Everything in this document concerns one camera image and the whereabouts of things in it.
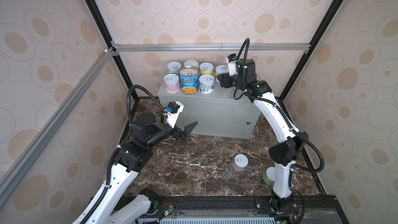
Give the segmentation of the green yellow label can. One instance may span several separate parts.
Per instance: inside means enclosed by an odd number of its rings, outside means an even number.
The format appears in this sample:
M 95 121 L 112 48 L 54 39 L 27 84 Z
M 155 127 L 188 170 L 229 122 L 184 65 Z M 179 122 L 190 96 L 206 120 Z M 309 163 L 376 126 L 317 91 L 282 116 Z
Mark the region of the green yellow label can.
M 266 171 L 262 174 L 262 178 L 266 184 L 273 186 L 275 183 L 275 168 L 267 168 Z

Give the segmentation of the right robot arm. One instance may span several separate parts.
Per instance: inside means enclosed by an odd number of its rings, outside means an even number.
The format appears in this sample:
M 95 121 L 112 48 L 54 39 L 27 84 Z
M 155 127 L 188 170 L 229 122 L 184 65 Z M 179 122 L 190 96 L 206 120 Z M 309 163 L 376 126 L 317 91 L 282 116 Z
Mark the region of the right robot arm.
M 304 142 L 297 136 L 298 128 L 288 119 L 277 103 L 270 86 L 263 80 L 257 80 L 256 65 L 253 60 L 226 58 L 229 72 L 217 76 L 221 87 L 241 90 L 261 111 L 272 127 L 278 144 L 269 149 L 269 155 L 275 163 L 275 182 L 270 205 L 275 213 L 282 213 L 293 203 L 292 166 Z

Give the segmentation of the green orange label can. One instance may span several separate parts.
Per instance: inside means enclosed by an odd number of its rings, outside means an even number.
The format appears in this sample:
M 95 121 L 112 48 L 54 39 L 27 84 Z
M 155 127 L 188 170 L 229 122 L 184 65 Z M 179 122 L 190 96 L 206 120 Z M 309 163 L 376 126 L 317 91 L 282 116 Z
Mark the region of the green orange label can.
M 184 62 L 183 66 L 184 67 L 190 66 L 190 67 L 194 67 L 194 68 L 198 69 L 199 63 L 196 60 L 187 60 Z

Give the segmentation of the peach label white-lid can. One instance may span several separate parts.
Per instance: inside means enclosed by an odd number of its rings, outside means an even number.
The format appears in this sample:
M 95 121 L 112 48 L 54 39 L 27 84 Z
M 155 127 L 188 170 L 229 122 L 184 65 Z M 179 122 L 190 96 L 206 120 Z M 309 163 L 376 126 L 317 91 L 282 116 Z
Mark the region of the peach label white-lid can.
M 238 154 L 234 157 L 233 167 L 236 171 L 244 171 L 248 164 L 249 160 L 244 154 Z

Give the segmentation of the pink label white-lid can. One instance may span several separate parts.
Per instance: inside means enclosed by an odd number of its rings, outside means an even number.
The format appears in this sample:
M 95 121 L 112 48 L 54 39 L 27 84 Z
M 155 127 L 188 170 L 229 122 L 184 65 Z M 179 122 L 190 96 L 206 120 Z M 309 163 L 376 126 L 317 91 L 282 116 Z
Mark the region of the pink label white-lid can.
M 168 93 L 177 93 L 180 91 L 180 78 L 177 74 L 167 74 L 163 81 L 165 90 Z

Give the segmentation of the teal label white-lid can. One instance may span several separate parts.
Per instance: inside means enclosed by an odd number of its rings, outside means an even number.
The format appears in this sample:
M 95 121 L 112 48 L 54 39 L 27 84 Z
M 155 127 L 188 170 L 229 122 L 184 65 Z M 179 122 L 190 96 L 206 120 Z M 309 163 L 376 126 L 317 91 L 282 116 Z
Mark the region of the teal label white-lid can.
M 179 62 L 170 62 L 167 65 L 168 74 L 175 74 L 177 76 L 180 75 L 181 68 L 182 68 L 182 65 Z

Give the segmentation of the blue label white-lid can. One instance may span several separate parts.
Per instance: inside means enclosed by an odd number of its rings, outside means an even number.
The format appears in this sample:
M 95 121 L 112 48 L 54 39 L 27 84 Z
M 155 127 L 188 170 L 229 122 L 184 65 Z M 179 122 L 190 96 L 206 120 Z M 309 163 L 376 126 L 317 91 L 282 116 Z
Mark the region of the blue label white-lid can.
M 214 90 L 214 76 L 204 74 L 199 77 L 199 91 L 204 94 L 210 94 Z

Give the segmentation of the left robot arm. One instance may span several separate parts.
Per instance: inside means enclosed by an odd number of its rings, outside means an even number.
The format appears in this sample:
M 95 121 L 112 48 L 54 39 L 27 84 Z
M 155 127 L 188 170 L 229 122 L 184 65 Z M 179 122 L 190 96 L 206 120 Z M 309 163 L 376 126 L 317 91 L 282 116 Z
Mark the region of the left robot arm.
M 130 124 L 129 137 L 112 154 L 105 180 L 89 205 L 75 220 L 77 224 L 134 224 L 142 215 L 159 213 L 159 196 L 143 189 L 135 199 L 118 211 L 119 200 L 153 156 L 155 145 L 168 138 L 186 141 L 197 122 L 184 129 L 175 123 L 178 113 L 168 113 L 167 120 L 157 122 L 152 113 L 140 114 Z

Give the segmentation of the yellow label white-lid can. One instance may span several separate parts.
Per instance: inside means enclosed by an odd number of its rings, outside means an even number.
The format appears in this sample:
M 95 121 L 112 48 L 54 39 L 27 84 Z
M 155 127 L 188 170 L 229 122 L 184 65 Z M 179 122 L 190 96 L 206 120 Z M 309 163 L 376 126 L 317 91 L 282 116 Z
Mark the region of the yellow label white-lid can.
M 214 73 L 214 66 L 211 63 L 201 63 L 199 65 L 200 75 L 213 75 Z

